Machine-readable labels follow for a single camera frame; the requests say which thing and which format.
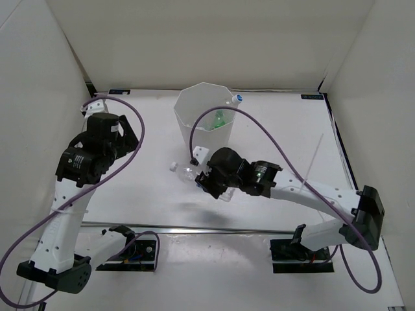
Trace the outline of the clear bottle blue label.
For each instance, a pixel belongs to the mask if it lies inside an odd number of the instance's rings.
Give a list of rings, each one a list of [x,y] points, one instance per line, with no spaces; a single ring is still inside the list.
[[[198,167],[193,165],[183,165],[177,162],[172,162],[169,166],[169,170],[176,174],[176,177],[186,185],[192,187],[198,187],[202,190],[202,187],[196,183],[196,177],[202,172]],[[219,199],[224,202],[230,202],[233,198],[235,189],[228,188],[223,194],[219,196]]]

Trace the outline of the clear plastic bottle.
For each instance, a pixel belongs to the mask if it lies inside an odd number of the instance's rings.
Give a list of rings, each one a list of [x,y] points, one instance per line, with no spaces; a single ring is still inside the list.
[[[243,97],[240,94],[236,94],[234,96],[232,96],[231,99],[229,100],[225,100],[223,102],[224,106],[229,106],[229,107],[234,107],[234,108],[238,108],[239,104],[243,101]],[[212,131],[211,129],[211,125],[213,122],[213,119],[215,117],[215,113],[218,109],[209,112],[207,115],[205,115],[204,117],[202,117],[201,121],[198,123],[197,125],[197,129],[199,130],[205,130],[205,131]],[[229,124],[233,121],[234,119],[234,111],[231,109],[221,109],[224,111],[224,117],[226,120],[226,124]]]

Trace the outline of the crushed green plastic bottle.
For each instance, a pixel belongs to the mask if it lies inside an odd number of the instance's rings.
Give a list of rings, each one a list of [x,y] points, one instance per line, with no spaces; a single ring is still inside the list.
[[[224,117],[224,111],[221,109],[218,109],[215,113],[215,117],[213,119],[211,129],[215,130],[217,128],[220,128],[222,126],[226,125],[226,120]]]

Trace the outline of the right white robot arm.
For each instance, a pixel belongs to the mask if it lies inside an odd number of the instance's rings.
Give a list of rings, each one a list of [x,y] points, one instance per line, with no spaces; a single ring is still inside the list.
[[[377,189],[338,189],[316,182],[302,183],[293,173],[266,161],[248,162],[231,148],[215,152],[196,146],[193,163],[202,166],[196,184],[212,197],[223,198],[229,189],[250,196],[297,203],[332,216],[317,225],[299,225],[291,240],[291,251],[306,259],[326,246],[350,244],[359,249],[379,247],[385,209]]]

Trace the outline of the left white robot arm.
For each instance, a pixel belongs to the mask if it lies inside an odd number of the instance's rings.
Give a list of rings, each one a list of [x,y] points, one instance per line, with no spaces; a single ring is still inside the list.
[[[129,259],[136,252],[134,232],[123,225],[109,228],[89,246],[77,248],[87,206],[115,160],[136,154],[139,140],[124,115],[94,113],[86,131],[62,153],[56,169],[54,201],[45,230],[31,258],[17,275],[58,292],[81,292],[93,270],[111,257]]]

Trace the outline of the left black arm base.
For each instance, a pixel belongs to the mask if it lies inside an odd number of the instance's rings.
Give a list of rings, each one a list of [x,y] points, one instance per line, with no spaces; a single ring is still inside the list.
[[[160,237],[153,231],[136,233],[125,225],[115,225],[103,230],[102,235],[108,233],[121,234],[125,238],[124,247],[106,262],[96,267],[96,271],[149,271],[155,272],[160,255]]]

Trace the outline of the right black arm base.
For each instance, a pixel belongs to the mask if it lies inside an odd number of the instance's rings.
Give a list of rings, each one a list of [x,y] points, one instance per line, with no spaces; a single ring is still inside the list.
[[[328,247],[311,251],[301,245],[301,236],[306,228],[299,225],[291,238],[270,240],[270,253],[274,274],[333,273],[334,255]]]

